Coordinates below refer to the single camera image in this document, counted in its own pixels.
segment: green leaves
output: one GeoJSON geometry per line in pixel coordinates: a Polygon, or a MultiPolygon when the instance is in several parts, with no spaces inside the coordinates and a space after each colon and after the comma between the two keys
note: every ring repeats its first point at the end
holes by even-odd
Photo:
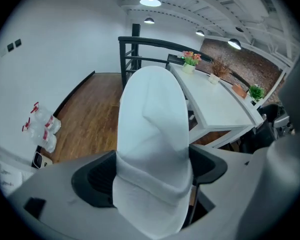
{"type": "Polygon", "coordinates": [[[250,96],[258,102],[260,99],[262,99],[265,96],[265,89],[257,86],[257,85],[251,85],[249,88],[250,96]]]}

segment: desk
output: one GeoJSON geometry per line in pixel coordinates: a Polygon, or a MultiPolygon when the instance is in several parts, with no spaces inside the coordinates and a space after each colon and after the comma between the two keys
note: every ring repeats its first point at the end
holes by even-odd
{"type": "Polygon", "coordinates": [[[238,96],[231,84],[223,80],[212,84],[208,81],[208,74],[199,70],[187,74],[182,71],[182,67],[170,63],[167,69],[179,82],[198,122],[189,132],[189,143],[210,132],[230,131],[207,144],[208,147],[219,148],[263,123],[258,111],[238,96]]]}

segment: pendant light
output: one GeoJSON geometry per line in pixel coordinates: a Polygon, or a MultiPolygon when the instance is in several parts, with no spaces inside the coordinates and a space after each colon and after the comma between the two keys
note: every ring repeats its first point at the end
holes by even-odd
{"type": "Polygon", "coordinates": [[[161,5],[160,0],[140,0],[140,4],[144,6],[158,7],[161,5]]]}
{"type": "Polygon", "coordinates": [[[238,50],[241,50],[241,44],[240,44],[239,40],[237,40],[235,38],[231,38],[228,41],[228,44],[231,45],[232,47],[238,49],[238,50]]]}
{"type": "Polygon", "coordinates": [[[146,18],[146,19],[144,20],[144,23],[147,23],[147,24],[155,24],[155,21],[154,21],[153,18],[148,17],[148,18],[146,18]]]}
{"type": "Polygon", "coordinates": [[[199,36],[202,36],[202,37],[205,36],[205,33],[204,33],[202,30],[197,30],[195,33],[196,33],[197,35],[199,35],[199,36]]]}

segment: wall switch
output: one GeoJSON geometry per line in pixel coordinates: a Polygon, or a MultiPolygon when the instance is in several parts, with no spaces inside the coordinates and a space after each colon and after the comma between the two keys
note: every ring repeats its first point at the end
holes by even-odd
{"type": "Polygon", "coordinates": [[[6,47],[4,47],[1,51],[0,51],[0,57],[2,58],[3,56],[5,56],[7,54],[7,49],[6,47]]]}
{"type": "Polygon", "coordinates": [[[18,39],[14,43],[15,43],[15,47],[19,47],[21,45],[21,39],[18,39]]]}
{"type": "Polygon", "coordinates": [[[7,48],[8,48],[8,52],[11,52],[14,49],[14,43],[12,42],[8,44],[7,48]]]}

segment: ceiling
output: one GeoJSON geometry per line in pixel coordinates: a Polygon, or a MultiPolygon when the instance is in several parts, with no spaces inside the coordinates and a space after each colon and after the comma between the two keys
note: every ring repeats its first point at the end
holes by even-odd
{"type": "Polygon", "coordinates": [[[167,24],[172,18],[187,21],[208,39],[236,38],[281,70],[289,69],[300,53],[299,27],[280,0],[161,0],[159,7],[141,5],[140,0],[115,1],[131,18],[144,20],[151,12],[167,24]]]}

